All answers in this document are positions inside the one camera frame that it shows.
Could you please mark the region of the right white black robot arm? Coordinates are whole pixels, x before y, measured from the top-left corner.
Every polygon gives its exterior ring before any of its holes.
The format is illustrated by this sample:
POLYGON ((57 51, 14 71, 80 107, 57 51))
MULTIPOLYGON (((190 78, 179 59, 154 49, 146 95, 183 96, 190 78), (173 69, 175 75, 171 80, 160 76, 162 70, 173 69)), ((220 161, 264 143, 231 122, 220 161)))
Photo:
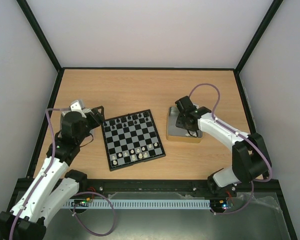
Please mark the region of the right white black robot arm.
POLYGON ((272 165, 263 137, 248 134, 217 118, 206 107, 196 107, 189 96, 175 102, 179 111, 176 127, 188 132, 207 133, 231 151, 231 166, 212 173, 207 178, 208 191, 219 196, 226 187, 250 183, 260 175, 272 176, 272 165))

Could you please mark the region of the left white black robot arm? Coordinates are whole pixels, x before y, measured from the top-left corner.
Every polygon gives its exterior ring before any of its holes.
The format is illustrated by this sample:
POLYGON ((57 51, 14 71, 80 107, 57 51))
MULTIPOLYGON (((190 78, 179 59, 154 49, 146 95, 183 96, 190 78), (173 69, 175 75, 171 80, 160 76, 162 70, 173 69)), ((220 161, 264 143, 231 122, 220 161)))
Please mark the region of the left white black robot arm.
POLYGON ((77 101, 60 112, 60 129, 50 132, 52 143, 41 170, 11 210, 0 213, 0 234, 5 240, 43 239, 64 203, 87 188, 87 174, 69 167, 85 138, 103 124, 104 107, 85 108, 77 101))

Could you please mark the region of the gold square tin tray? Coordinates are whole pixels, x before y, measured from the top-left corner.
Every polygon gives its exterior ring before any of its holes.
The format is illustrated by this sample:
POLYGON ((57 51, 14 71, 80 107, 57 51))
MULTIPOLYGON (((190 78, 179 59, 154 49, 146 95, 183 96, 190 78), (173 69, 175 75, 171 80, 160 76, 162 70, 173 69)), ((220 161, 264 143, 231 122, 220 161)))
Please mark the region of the gold square tin tray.
POLYGON ((192 132, 179 127, 176 127, 179 110, 176 106, 169 107, 166 118, 166 139, 170 142, 198 144, 203 139, 201 131, 192 132))

